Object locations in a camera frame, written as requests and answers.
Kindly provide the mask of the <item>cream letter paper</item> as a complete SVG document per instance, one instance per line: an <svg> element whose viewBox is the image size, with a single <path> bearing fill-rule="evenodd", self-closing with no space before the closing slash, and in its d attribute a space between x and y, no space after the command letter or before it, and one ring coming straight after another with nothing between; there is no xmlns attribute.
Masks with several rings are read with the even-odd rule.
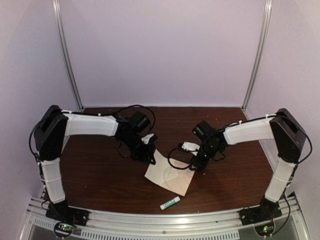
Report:
<svg viewBox="0 0 320 240"><path fill-rule="evenodd" d="M165 187L169 181L178 176L177 171L169 165L167 158L157 149L153 156L156 163L155 165L149 164L144 177L156 185Z"/></svg>

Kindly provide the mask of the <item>beige envelope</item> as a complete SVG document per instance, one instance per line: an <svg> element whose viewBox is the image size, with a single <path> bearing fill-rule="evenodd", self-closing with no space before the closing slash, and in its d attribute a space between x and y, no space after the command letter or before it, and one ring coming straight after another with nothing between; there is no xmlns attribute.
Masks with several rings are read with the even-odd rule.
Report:
<svg viewBox="0 0 320 240"><path fill-rule="evenodd" d="M168 165L163 173L160 186L180 196L185 196L194 176L194 171L187 169L175 169Z"/></svg>

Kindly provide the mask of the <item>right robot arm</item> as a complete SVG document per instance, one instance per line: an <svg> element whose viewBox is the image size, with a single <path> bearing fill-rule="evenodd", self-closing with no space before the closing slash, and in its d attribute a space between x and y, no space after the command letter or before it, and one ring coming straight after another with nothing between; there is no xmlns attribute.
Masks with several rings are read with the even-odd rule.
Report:
<svg viewBox="0 0 320 240"><path fill-rule="evenodd" d="M286 108L276 113L247 121L213 128L203 120L193 129L200 144L184 142L182 149L191 152L191 165L197 170L207 167L209 160L217 153L223 153L228 146L244 142L273 140L278 151L278 161L269 186L256 210L259 220L266 221L276 212L276 203L293 179L307 136L304 129Z"/></svg>

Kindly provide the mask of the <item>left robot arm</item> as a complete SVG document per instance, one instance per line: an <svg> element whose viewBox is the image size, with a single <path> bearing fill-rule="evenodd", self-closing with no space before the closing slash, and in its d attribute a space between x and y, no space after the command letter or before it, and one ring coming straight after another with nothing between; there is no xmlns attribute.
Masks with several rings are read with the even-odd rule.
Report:
<svg viewBox="0 0 320 240"><path fill-rule="evenodd" d="M54 204L51 210L53 215L61 222L72 218L71 209L63 204L66 195L60 170L66 139L78 135L113 137L127 146L132 160L155 165L157 136L153 133L141 135L147 127L152 126L150 119L140 111L130 117L123 117L119 111L86 114L51 105L33 127L29 138L35 143L36 150L31 153L39 165L49 201Z"/></svg>

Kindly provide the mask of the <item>green white glue stick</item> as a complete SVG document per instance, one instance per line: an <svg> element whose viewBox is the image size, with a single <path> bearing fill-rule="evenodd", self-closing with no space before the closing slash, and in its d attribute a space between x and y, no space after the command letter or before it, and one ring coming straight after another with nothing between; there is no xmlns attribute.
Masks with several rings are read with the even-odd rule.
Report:
<svg viewBox="0 0 320 240"><path fill-rule="evenodd" d="M161 205L159 206L159 208L160 208L162 211L164 211L165 209L170 208L171 206L177 204L177 203L180 202L180 201L181 201L181 198L180 198L179 196L176 196L176 197L174 197L173 199L171 199L171 200L169 200L169 201L161 204Z"/></svg>

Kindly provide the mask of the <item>aluminium front rail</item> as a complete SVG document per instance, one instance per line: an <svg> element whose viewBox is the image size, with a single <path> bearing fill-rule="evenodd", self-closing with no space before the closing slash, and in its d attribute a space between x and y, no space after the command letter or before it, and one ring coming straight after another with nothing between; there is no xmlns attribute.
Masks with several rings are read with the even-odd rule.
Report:
<svg viewBox="0 0 320 240"><path fill-rule="evenodd" d="M61 240L56 220L46 217L47 203L32 197L18 240ZM66 240L310 240L295 197L288 197L290 217L272 237L259 236L256 224L243 225L240 210L190 214L129 214L86 209L86 226L77 226Z"/></svg>

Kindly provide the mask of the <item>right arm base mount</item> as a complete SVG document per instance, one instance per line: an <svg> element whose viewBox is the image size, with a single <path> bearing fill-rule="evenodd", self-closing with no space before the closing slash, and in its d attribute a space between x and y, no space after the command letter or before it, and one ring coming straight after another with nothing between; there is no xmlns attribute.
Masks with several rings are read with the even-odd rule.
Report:
<svg viewBox="0 0 320 240"><path fill-rule="evenodd" d="M239 217L243 226L271 221L282 215L279 203L269 201L266 198L263 198L258 206L246 206L239 211Z"/></svg>

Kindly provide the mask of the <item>right aluminium frame post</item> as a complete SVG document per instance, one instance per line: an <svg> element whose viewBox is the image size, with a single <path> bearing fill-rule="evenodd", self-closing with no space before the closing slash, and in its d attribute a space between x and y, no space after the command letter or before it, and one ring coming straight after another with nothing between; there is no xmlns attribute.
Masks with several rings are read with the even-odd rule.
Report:
<svg viewBox="0 0 320 240"><path fill-rule="evenodd" d="M253 94L254 86L257 81L257 77L259 74L260 66L263 59L263 54L265 50L265 46L267 43L268 33L270 29L270 23L272 18L272 9L273 9L273 1L272 0L265 0L264 1L264 9L263 9L263 16L259 34L259 40L257 45L257 50L253 62L253 67L249 79L249 84L246 90L246 94L242 104L242 110L244 112L247 111L250 99Z"/></svg>

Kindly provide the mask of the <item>aluminium frame post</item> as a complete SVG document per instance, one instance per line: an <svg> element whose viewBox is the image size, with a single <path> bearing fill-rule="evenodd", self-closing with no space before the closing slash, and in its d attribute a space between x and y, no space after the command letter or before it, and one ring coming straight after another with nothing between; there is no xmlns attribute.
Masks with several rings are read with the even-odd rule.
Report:
<svg viewBox="0 0 320 240"><path fill-rule="evenodd" d="M254 86L257 81L257 77L259 74L260 66L263 59L263 54L265 50L265 46L267 43L268 33L270 29L270 23L272 18L272 9L273 9L273 1L272 0L265 0L264 1L264 9L263 9L263 16L259 34L259 40L257 45L257 50L253 62L253 67L249 79L249 84L246 90L246 94L242 104L242 110L244 112L247 111L250 99L253 94Z"/></svg>
<svg viewBox="0 0 320 240"><path fill-rule="evenodd" d="M78 110L82 111L84 109L84 106L82 103L80 92L78 90L78 86L76 83L76 79L75 79L75 75L74 75L74 71L71 63L70 54L68 51L66 34L64 30L64 24L63 24L63 17L61 12L61 3L59 0L53 0L52 6L53 6L53 14L56 22L56 27L57 27L57 35L58 35L59 44L60 44L61 53L62 53L62 59L65 66L66 73L67 73L67 79L69 81L71 92L73 94L76 106Z"/></svg>

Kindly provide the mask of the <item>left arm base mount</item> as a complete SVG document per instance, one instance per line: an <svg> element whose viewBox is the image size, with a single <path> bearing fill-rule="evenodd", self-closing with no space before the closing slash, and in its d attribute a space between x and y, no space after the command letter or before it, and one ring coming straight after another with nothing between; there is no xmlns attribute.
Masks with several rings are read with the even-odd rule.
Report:
<svg viewBox="0 0 320 240"><path fill-rule="evenodd" d="M49 205L45 216L47 218L65 222L73 226L76 225L85 227L87 225L89 213L90 212L88 210L70 207L66 199L59 203L52 203L49 200Z"/></svg>

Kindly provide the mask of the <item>left aluminium frame post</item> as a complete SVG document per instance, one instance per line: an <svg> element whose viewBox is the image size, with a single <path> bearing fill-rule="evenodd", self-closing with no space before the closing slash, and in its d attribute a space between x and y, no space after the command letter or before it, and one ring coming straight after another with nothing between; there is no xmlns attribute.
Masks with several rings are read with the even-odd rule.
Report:
<svg viewBox="0 0 320 240"><path fill-rule="evenodd" d="M75 75L74 75L74 71L71 63L70 54L68 51L66 34L64 30L64 24L63 24L63 17L61 12L61 3L59 0L53 0L52 6L53 6L53 14L56 22L56 27L57 27L57 35L58 35L59 44L60 44L61 53L62 53L62 59L65 66L66 73L67 73L67 79L69 81L71 92L73 94L76 106L78 110L82 111L84 109L84 106L82 103L80 92L78 90L78 86L76 83L76 79L75 79Z"/></svg>

